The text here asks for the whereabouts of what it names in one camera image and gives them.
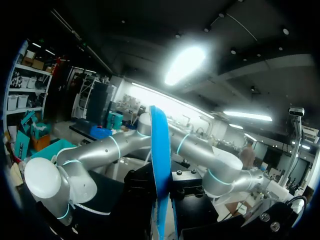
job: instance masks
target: black cable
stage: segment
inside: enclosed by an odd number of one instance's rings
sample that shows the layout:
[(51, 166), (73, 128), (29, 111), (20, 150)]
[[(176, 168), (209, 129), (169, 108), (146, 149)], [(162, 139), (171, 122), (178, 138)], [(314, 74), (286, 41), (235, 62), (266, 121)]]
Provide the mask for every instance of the black cable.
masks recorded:
[(286, 204), (292, 204), (295, 200), (302, 199), (304, 201), (304, 209), (307, 208), (307, 198), (305, 196), (295, 196), (291, 200), (289, 200)]

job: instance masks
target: ceiling light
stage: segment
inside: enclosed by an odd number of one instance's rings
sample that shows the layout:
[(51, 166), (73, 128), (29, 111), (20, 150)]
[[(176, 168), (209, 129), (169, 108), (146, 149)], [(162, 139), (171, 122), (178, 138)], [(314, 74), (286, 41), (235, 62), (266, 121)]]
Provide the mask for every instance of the ceiling light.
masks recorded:
[(94, 74), (96, 74), (96, 73), (97, 73), (96, 71), (91, 71), (91, 70), (88, 70), (88, 69), (86, 69), (85, 71), (87, 71), (87, 72), (91, 72), (91, 73), (94, 73)]
[(151, 88), (148, 88), (148, 87), (146, 87), (146, 86), (139, 85), (139, 84), (137, 84), (137, 83), (135, 83), (135, 82), (132, 82), (132, 85), (137, 86), (137, 87), (142, 88), (142, 89), (146, 89), (146, 90), (148, 90), (148, 91), (150, 91), (150, 92), (153, 92), (153, 93), (155, 93), (155, 94), (161, 95), (161, 96), (163, 96), (163, 97), (166, 97), (167, 99), (170, 99), (170, 100), (172, 100), (172, 101), (175, 101), (176, 103), (179, 103), (179, 104), (181, 104), (181, 105), (184, 105), (184, 106), (186, 106), (187, 108), (190, 108), (190, 109), (192, 109), (192, 110), (194, 110), (194, 111), (196, 111), (196, 112), (198, 112), (198, 113), (201, 113), (201, 114), (205, 115), (206, 117), (208, 117), (208, 118), (210, 118), (210, 119), (215, 119), (214, 116), (211, 116), (210, 114), (208, 114), (208, 113), (206, 113), (206, 112), (204, 112), (204, 111), (202, 111), (202, 110), (200, 110), (200, 109), (198, 109), (198, 108), (196, 108), (196, 107), (194, 107), (194, 106), (191, 106), (191, 105), (189, 105), (189, 104), (187, 104), (187, 103), (185, 103), (185, 102), (183, 102), (183, 101), (180, 101), (180, 100), (178, 100), (178, 99), (175, 99), (175, 98), (173, 98), (173, 97), (171, 97), (171, 96), (165, 95), (165, 94), (163, 94), (163, 93), (161, 93), (161, 92), (155, 91), (155, 90), (153, 90), (153, 89), (151, 89)]
[(165, 83), (172, 86), (196, 70), (205, 59), (205, 53), (199, 47), (190, 47), (180, 53), (174, 60)]
[(40, 45), (38, 45), (38, 44), (36, 44), (36, 43), (32, 43), (33, 45), (35, 45), (35, 46), (37, 46), (38, 48), (41, 48), (41, 46)]
[(248, 138), (252, 139), (253, 141), (257, 141), (257, 139), (255, 139), (253, 136), (250, 136), (249, 134), (245, 133), (244, 135), (246, 135)]
[(242, 126), (234, 125), (234, 124), (229, 124), (229, 126), (236, 128), (236, 129), (244, 129)]
[(236, 51), (236, 49), (235, 49), (234, 47), (230, 49), (230, 52), (231, 52), (231, 54), (233, 54), (233, 55), (236, 55), (236, 54), (237, 54), (237, 51)]
[(55, 56), (55, 54), (54, 54), (53, 52), (51, 52), (51, 51), (49, 51), (49, 50), (47, 50), (47, 49), (46, 49), (46, 51), (47, 51), (48, 53), (50, 53), (50, 54), (52, 54), (52, 55)]
[(226, 115), (233, 116), (233, 117), (243, 117), (243, 118), (249, 118), (249, 119), (259, 119), (259, 120), (265, 120), (272, 122), (272, 118), (269, 116), (264, 115), (257, 115), (257, 114), (251, 114), (251, 113), (244, 113), (244, 112), (236, 112), (236, 111), (224, 111), (223, 112)]
[(77, 66), (73, 66), (73, 68), (75, 68), (75, 69), (80, 69), (80, 70), (85, 70), (84, 68), (77, 67)]
[(288, 30), (288, 29), (283, 28), (282, 31), (283, 31), (283, 33), (284, 33), (285, 35), (289, 35), (289, 30)]
[(309, 147), (309, 146), (302, 145), (302, 147), (303, 147), (304, 149), (310, 150), (310, 147)]

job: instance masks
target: recessed light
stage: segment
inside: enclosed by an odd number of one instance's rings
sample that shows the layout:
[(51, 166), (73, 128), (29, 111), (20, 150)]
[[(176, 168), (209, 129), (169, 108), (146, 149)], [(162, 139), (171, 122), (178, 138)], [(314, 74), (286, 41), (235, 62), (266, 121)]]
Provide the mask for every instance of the recessed light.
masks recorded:
[(289, 30), (288, 30), (288, 29), (283, 28), (282, 31), (283, 31), (283, 33), (284, 33), (285, 35), (289, 35)]

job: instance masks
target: bolt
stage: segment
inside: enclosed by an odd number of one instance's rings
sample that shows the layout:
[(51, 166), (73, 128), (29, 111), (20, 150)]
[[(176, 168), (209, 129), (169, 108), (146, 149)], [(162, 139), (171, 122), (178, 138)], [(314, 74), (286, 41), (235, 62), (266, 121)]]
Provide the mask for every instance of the bolt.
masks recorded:
[(269, 220), (270, 220), (270, 215), (268, 214), (268, 213), (266, 213), (266, 212), (264, 212), (264, 213), (262, 213), (261, 215), (260, 215), (260, 220), (262, 221), (262, 222), (268, 222)]
[(271, 223), (270, 228), (272, 232), (278, 232), (280, 229), (280, 223), (278, 223), (277, 221), (274, 221), (273, 223)]

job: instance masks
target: cardboard box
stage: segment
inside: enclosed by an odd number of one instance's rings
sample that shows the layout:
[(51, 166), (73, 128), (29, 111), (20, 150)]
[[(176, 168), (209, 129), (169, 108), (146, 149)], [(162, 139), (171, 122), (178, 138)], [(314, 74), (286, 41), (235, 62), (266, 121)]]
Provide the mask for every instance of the cardboard box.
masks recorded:
[(28, 66), (28, 67), (31, 67), (32, 66), (32, 63), (34, 62), (34, 60), (32, 58), (29, 58), (29, 57), (24, 57), (23, 60), (22, 60), (22, 65), (25, 65), (25, 66)]
[(42, 70), (44, 68), (45, 63), (39, 60), (33, 60), (32, 67), (35, 69)]
[(45, 71), (48, 72), (48, 73), (51, 73), (51, 72), (52, 72), (52, 67), (47, 66), (46, 69), (45, 69)]

